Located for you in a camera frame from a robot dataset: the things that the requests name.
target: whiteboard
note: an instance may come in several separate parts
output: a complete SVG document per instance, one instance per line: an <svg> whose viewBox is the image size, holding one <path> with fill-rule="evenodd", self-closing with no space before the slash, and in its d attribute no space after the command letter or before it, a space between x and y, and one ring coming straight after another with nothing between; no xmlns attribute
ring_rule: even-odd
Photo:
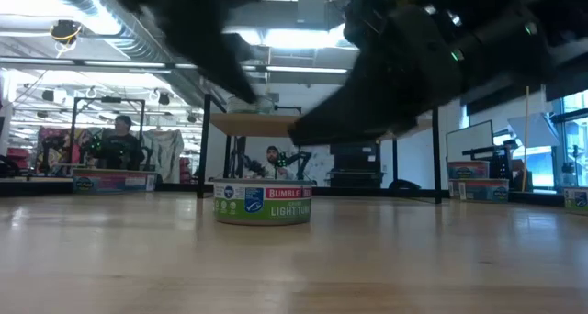
<svg viewBox="0 0 588 314"><path fill-rule="evenodd" d="M478 125L449 132L447 134L447 161L468 162L469 156L463 152L479 148L487 148L494 145L492 121L482 122Z"/></svg>

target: man with cap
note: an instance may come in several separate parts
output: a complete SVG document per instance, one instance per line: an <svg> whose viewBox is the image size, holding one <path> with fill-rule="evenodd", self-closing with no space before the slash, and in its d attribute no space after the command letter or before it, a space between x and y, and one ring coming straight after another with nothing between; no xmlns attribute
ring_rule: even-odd
<svg viewBox="0 0 588 314"><path fill-rule="evenodd" d="M279 158L279 150L274 145L270 145L266 150L267 163L262 163L266 169L266 178L275 178L277 180L293 180L294 173L292 173L287 167L277 166L277 160Z"/></svg>
<svg viewBox="0 0 588 314"><path fill-rule="evenodd" d="M115 135L106 139L105 149L122 149L124 156L128 154L128 161L121 160L118 152L111 152L107 156L107 169L137 170L139 169L139 164L145 159L139 140L130 135L131 125L132 122L129 116L118 116L114 120Z"/></svg>

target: wooden shelf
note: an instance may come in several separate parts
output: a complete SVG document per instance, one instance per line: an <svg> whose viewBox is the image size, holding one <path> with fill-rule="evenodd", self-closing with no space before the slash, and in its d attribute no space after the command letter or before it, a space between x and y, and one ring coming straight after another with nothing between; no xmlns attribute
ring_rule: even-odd
<svg viewBox="0 0 588 314"><path fill-rule="evenodd" d="M210 123L229 136L285 138L289 137L288 126L293 124L298 118L246 113L213 113L210 115ZM418 132L433 127L433 120L431 118L421 117L418 122L418 127L402 135L400 138L411 137ZM386 134L380 139L391 140L395 138L397 137L394 134Z"/></svg>
<svg viewBox="0 0 588 314"><path fill-rule="evenodd" d="M400 137L397 137L396 135L394 135L392 133L388 133L388 134L382 136L381 138L379 138L379 140L406 139L416 133L420 133L421 131L431 129L433 127L433 120L431 120L430 118L419 118L418 123L419 123L419 125L417 127L415 127L414 129L411 129L409 132L407 132L406 134L403 134Z"/></svg>

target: black metal table frame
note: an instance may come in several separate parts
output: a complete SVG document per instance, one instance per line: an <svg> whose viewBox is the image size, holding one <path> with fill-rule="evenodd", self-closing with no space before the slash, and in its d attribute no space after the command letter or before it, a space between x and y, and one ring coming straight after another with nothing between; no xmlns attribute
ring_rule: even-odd
<svg viewBox="0 0 588 314"><path fill-rule="evenodd" d="M200 143L200 164L198 168L198 186L197 196L203 198L207 190L206 187L206 163L208 157L209 145L209 126L210 126L210 108L211 103L219 108L222 113L227 110L222 106L216 97L210 94L204 96L204 118L202 120L202 141ZM433 162L435 173L435 189L433 190L391 190L391 189L359 189L359 188L331 188L316 187L312 193L317 196L384 196L384 197L402 197L402 198L434 198L435 204L441 204L443 198L449 198L448 192L441 189L441 159L439 157L439 109L433 110ZM396 140L392 150L392 160L394 161L394 180L398 179L398 150ZM227 135L223 177L229 176L229 165L231 159L231 136Z"/></svg>

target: ventilation duct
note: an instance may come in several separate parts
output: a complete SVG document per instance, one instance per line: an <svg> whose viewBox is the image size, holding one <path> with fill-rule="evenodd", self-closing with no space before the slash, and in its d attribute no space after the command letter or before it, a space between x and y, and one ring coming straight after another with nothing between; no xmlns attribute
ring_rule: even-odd
<svg viewBox="0 0 588 314"><path fill-rule="evenodd" d="M143 24L134 15L120 6L116 0L60 1L66 5L76 7L90 17L90 20L93 18L96 21L112 23L114 19L118 22L121 25L120 32L109 36L107 42L130 59L141 62L171 62L174 59ZM205 93L197 85L199 84L199 74L172 71L170 74L157 74L157 77L174 87L178 95L189 105L202 106L202 98Z"/></svg>

